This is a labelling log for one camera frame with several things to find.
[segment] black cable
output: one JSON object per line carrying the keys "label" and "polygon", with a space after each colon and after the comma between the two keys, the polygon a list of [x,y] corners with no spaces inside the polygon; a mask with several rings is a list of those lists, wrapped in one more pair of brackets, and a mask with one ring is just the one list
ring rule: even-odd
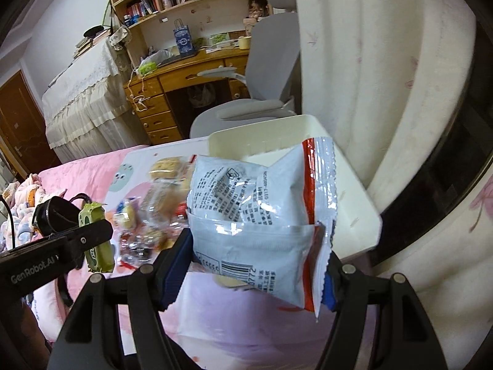
{"label": "black cable", "polygon": [[7,202],[5,201],[5,199],[3,198],[2,195],[0,195],[0,201],[7,208],[8,217],[10,218],[10,226],[11,226],[11,229],[12,229],[12,249],[13,249],[13,248],[15,248],[14,217],[12,217],[12,212],[10,210],[10,207],[8,206]]}

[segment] barcode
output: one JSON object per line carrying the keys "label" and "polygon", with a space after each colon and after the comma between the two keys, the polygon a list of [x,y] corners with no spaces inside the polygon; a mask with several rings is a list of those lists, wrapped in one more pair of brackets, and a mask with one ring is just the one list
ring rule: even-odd
{"label": "barcode", "polygon": [[250,269],[252,268],[253,266],[250,264],[238,264],[222,261],[221,275],[248,283],[248,274],[250,274]]}

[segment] white plastic bin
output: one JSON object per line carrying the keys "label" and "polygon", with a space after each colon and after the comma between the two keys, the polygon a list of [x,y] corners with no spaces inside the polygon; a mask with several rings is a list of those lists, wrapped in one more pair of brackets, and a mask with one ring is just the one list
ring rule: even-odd
{"label": "white plastic bin", "polygon": [[[311,115],[244,125],[209,136],[209,156],[270,166],[305,139],[329,136]],[[335,147],[338,217],[333,250],[350,259],[378,244],[381,218],[346,158]]]}

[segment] gray chair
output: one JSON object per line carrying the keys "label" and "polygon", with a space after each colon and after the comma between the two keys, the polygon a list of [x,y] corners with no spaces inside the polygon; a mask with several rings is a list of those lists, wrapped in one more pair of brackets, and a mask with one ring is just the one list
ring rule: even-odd
{"label": "gray chair", "polygon": [[[268,0],[274,8],[295,10],[296,0]],[[298,14],[285,12],[262,19],[252,30],[245,76],[236,68],[216,68],[198,75],[243,82],[251,98],[234,100],[201,113],[190,129],[191,138],[223,129],[296,115],[289,96],[291,76],[300,55]]]}

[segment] metal pin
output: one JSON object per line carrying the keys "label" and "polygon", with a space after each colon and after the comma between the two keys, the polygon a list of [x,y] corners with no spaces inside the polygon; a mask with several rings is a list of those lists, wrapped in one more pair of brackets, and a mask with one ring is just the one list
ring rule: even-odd
{"label": "metal pin", "polygon": [[403,284],[406,282],[406,277],[401,273],[395,273],[393,275],[394,281],[398,284]]}
{"label": "metal pin", "polygon": [[100,273],[96,273],[90,276],[89,281],[93,284],[97,284],[99,281],[103,279],[103,276]]}
{"label": "metal pin", "polygon": [[154,267],[152,264],[144,264],[141,268],[140,271],[142,274],[150,274],[152,271],[154,271]]}
{"label": "metal pin", "polygon": [[344,266],[342,266],[342,271],[344,274],[354,274],[356,273],[356,267],[352,264],[344,264]]}

